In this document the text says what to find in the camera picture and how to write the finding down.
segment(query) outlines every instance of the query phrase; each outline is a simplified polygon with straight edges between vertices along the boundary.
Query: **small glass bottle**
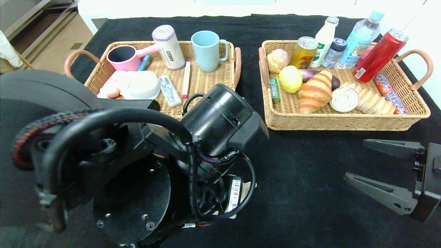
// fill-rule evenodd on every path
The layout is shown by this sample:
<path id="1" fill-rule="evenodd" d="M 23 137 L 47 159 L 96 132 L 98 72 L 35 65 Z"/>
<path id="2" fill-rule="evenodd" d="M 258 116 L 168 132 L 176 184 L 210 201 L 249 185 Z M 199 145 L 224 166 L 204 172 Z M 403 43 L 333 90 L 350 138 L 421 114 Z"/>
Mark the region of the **small glass bottle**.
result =
<path id="1" fill-rule="evenodd" d="M 331 44 L 331 47 L 328 50 L 325 58 L 321 65 L 325 68 L 332 69 L 335 67 L 335 63 L 337 63 L 344 49 L 346 48 L 347 42 L 344 39 L 334 38 L 334 41 Z"/>

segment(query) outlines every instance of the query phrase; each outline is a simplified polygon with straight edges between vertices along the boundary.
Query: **white cloth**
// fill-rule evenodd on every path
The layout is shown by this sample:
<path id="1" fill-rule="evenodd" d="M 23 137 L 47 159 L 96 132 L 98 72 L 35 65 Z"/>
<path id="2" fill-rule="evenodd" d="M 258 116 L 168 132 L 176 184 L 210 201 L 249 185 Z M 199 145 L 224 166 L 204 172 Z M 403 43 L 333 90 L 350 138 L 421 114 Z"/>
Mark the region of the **white cloth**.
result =
<path id="1" fill-rule="evenodd" d="M 20 67 L 23 61 L 0 30 L 0 58 L 6 59 L 13 67 Z"/>

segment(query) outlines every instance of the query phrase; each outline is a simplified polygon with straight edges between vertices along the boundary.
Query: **basket handle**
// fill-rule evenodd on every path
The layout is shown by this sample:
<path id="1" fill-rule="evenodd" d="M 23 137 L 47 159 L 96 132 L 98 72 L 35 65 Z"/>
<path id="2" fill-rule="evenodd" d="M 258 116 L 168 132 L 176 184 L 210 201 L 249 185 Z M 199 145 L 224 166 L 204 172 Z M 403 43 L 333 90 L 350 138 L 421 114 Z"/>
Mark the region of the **basket handle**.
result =
<path id="1" fill-rule="evenodd" d="M 239 84 L 240 72 L 242 70 L 242 54 L 240 48 L 238 47 L 234 48 L 234 57 L 236 58 L 236 61 L 235 61 L 233 87 L 234 89 L 236 89 L 237 85 Z"/>
<path id="2" fill-rule="evenodd" d="M 401 56 L 397 57 L 396 59 L 393 59 L 393 61 L 398 63 L 398 62 L 402 61 L 405 57 L 407 57 L 413 53 L 419 54 L 427 64 L 427 72 L 424 75 L 424 77 L 422 77 L 418 82 L 416 82 L 414 85 L 412 85 L 412 88 L 419 89 L 421 87 L 421 85 L 427 79 L 429 79 L 429 77 L 432 75 L 432 73 L 434 71 L 434 64 L 432 62 L 432 59 L 429 57 L 429 55 L 427 53 L 423 52 L 422 50 L 413 49 L 413 50 L 409 50 L 409 51 L 403 53 Z"/>
<path id="3" fill-rule="evenodd" d="M 266 88 L 268 88 L 269 84 L 269 72 L 268 72 L 268 65 L 266 64 L 266 56 L 265 56 L 265 50 L 263 47 L 259 47 L 259 68 L 260 73 L 262 75 L 262 81 Z"/>
<path id="4" fill-rule="evenodd" d="M 74 60 L 80 54 L 87 55 L 89 58 L 93 59 L 95 61 L 95 63 L 97 63 L 97 64 L 101 63 L 100 59 L 98 59 L 95 55 L 91 54 L 88 51 L 85 51 L 85 50 L 73 51 L 71 54 L 69 54 L 69 56 L 67 56 L 66 61 L 64 62 L 64 73 L 66 74 L 66 76 L 68 76 L 72 79 L 75 79 L 75 77 L 72 75 L 71 66 L 72 66 L 72 63 L 74 62 Z"/>

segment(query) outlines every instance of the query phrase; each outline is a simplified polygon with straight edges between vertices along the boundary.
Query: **white bottle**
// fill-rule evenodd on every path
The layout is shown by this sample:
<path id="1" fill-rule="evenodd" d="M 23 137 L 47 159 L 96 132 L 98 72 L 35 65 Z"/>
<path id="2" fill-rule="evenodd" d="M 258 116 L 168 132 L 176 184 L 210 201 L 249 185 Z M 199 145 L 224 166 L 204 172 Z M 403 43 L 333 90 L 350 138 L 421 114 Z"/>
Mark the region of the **white bottle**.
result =
<path id="1" fill-rule="evenodd" d="M 310 68 L 317 68 L 321 65 L 326 53 L 329 50 L 329 47 L 332 44 L 332 41 L 334 40 L 335 27 L 338 25 L 338 21 L 339 19 L 337 17 L 329 16 L 326 19 L 323 27 L 321 27 L 319 32 L 315 35 L 315 40 L 318 42 L 318 47 L 317 52 L 309 65 Z"/>

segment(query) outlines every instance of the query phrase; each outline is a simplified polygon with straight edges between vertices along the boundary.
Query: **tin can lid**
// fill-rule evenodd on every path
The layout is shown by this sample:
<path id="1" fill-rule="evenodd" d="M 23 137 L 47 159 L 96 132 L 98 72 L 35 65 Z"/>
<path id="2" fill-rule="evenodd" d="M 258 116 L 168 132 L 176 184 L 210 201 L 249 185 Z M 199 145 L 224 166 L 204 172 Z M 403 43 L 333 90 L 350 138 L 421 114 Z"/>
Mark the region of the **tin can lid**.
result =
<path id="1" fill-rule="evenodd" d="M 394 37 L 395 39 L 402 42 L 407 42 L 409 40 L 409 37 L 403 31 L 396 28 L 391 28 L 389 30 L 389 34 L 392 35 L 392 37 Z"/>
<path id="2" fill-rule="evenodd" d="M 127 100 L 154 100 L 161 91 L 156 74 L 152 71 L 124 71 L 119 81 L 121 95 Z"/>
<path id="3" fill-rule="evenodd" d="M 332 92 L 330 105 L 338 112 L 348 112 L 357 107 L 359 95 L 350 87 L 340 87 Z"/>
<path id="4" fill-rule="evenodd" d="M 331 44 L 331 49 L 336 52 L 342 52 L 347 44 L 348 43 L 342 38 L 334 38 L 334 41 Z"/>
<path id="5" fill-rule="evenodd" d="M 299 40 L 297 41 L 297 44 L 306 50 L 314 50 L 318 47 L 318 42 L 309 36 L 303 36 L 300 37 Z"/>

